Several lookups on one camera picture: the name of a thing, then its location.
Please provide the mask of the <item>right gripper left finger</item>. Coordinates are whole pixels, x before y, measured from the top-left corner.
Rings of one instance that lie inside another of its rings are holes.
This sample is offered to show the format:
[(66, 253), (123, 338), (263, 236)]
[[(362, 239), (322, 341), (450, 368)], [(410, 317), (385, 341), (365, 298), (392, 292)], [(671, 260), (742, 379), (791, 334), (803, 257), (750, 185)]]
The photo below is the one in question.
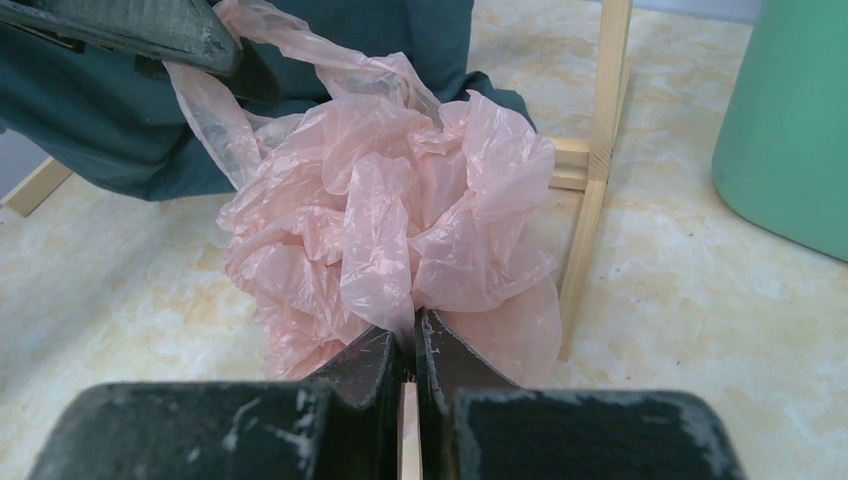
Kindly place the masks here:
[(64, 410), (34, 479), (394, 479), (402, 356), (367, 329), (299, 381), (106, 383)]

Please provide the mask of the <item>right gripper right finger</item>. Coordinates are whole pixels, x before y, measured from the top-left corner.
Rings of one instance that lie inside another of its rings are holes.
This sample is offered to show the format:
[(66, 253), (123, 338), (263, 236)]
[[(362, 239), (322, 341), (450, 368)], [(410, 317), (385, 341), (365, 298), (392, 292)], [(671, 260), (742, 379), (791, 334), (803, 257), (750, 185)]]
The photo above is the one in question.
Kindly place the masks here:
[(714, 410), (668, 390), (518, 386), (435, 311), (415, 321), (426, 479), (741, 479)]

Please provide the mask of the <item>pink plastic trash bag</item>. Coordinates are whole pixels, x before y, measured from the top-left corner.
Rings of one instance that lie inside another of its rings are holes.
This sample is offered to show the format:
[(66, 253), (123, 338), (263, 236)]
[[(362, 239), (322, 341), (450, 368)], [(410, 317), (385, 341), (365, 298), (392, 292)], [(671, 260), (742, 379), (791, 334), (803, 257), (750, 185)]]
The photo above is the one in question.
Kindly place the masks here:
[(256, 302), (266, 373), (306, 377), (366, 328), (412, 341), (415, 313), (508, 379), (545, 383), (562, 339), (554, 258), (531, 239), (552, 143), (479, 92), (444, 102), (402, 52), (369, 55), (267, 1), (224, 1), (226, 28), (310, 64), (329, 100), (259, 116), (219, 80), (167, 65), (196, 137), (235, 187), (218, 217), (226, 275)]

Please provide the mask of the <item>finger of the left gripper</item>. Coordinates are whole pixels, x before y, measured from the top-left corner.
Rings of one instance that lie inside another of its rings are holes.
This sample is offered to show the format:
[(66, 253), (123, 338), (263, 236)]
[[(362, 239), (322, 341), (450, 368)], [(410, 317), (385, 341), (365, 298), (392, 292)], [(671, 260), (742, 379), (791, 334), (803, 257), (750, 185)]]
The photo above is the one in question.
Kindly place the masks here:
[(1, 24), (82, 53), (89, 45), (135, 56), (135, 71), (166, 81), (166, 62), (213, 75), (239, 99), (281, 100), (281, 87), (250, 41), (197, 0), (1, 0)]

